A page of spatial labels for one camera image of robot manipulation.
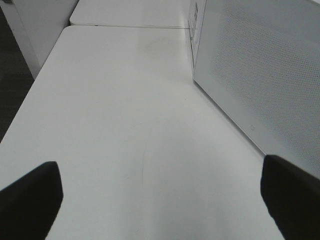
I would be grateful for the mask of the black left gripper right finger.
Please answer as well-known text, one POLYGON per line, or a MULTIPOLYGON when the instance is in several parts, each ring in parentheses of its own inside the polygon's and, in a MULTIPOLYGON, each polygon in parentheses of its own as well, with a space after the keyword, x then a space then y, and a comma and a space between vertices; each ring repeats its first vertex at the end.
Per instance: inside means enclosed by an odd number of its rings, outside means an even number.
POLYGON ((277 155, 263 159, 260 194, 286 240, 320 238, 320 180, 277 155))

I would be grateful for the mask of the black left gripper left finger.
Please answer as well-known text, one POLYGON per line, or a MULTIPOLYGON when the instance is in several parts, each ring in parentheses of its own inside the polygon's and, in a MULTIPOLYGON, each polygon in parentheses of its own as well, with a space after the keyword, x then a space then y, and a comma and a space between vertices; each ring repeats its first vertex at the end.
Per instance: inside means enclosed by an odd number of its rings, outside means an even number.
POLYGON ((64 197, 57 162, 47 161, 0 191, 0 238, 44 240, 64 197))

